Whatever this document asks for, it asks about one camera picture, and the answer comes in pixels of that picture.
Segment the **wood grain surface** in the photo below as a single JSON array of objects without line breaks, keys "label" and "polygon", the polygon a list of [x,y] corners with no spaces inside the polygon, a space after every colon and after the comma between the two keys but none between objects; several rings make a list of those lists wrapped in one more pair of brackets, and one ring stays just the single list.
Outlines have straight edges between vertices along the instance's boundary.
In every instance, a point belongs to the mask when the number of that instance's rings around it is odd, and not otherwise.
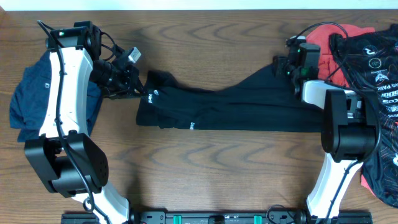
[{"label": "wood grain surface", "polygon": [[[138,67],[170,71],[190,86],[234,85],[285,54],[284,40],[321,21],[387,29],[397,11],[101,11],[7,12],[0,28],[0,222],[59,223],[79,203],[46,191],[25,158],[9,103],[24,68],[45,51],[36,24],[72,27],[91,20],[124,48],[143,54]],[[106,153],[110,181],[136,208],[266,210],[302,207],[323,162],[318,133],[191,131],[137,126],[139,100],[105,100],[93,134]],[[341,209],[369,210],[375,223],[398,212],[355,175]]]}]

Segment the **navy fabric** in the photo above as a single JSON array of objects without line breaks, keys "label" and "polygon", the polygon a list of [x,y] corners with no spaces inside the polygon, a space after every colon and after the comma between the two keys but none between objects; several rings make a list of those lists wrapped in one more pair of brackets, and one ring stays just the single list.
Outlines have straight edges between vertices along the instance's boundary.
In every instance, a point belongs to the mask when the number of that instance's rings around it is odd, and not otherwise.
[{"label": "navy fabric", "polygon": [[[25,69],[24,77],[12,96],[9,119],[11,128],[21,129],[18,142],[39,137],[49,103],[51,73],[50,52],[46,52],[34,66]],[[95,83],[89,82],[86,107],[88,134],[94,128],[101,104],[101,90]]]}]

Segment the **wooden tabletop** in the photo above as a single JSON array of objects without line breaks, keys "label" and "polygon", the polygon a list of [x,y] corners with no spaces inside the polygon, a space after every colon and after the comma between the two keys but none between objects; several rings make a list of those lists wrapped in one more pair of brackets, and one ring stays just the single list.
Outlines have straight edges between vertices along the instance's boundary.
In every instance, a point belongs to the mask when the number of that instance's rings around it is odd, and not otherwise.
[{"label": "wooden tabletop", "polygon": [[[397,11],[101,11],[0,14],[0,222],[59,223],[78,202],[46,191],[9,128],[9,103],[24,68],[45,52],[41,19],[56,28],[91,20],[121,47],[138,47],[138,67],[170,71],[190,86],[220,90],[286,54],[284,40],[321,21],[387,29]],[[302,207],[319,175],[319,133],[191,131],[137,126],[139,100],[104,100],[91,138],[106,153],[110,181],[137,208],[266,210]],[[359,184],[341,209],[397,223]]]}]

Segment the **blue cloth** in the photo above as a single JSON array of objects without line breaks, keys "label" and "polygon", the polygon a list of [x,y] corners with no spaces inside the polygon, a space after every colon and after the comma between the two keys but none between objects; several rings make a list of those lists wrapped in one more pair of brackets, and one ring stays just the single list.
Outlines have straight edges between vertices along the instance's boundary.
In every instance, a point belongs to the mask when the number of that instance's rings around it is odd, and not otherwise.
[{"label": "blue cloth", "polygon": [[[49,103],[51,85],[50,52],[46,52],[32,67],[26,68],[10,104],[11,128],[21,129],[18,142],[37,139]],[[101,90],[89,82],[87,88],[86,119],[88,134],[94,128],[102,104]]]}]

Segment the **red cloth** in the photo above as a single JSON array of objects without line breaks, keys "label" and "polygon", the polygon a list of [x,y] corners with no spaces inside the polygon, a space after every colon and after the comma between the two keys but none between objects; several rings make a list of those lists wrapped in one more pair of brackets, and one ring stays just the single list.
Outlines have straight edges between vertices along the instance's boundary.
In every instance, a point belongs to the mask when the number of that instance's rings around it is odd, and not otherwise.
[{"label": "red cloth", "polygon": [[[359,28],[349,24],[341,26],[347,31],[350,37],[376,31],[373,27]],[[322,25],[306,37],[308,43],[317,44],[321,47],[318,78],[322,80],[326,79],[338,67],[329,49],[329,36],[331,34],[341,34],[345,38],[343,31],[334,25]],[[331,81],[337,85],[349,86],[341,69],[331,77]]]}]

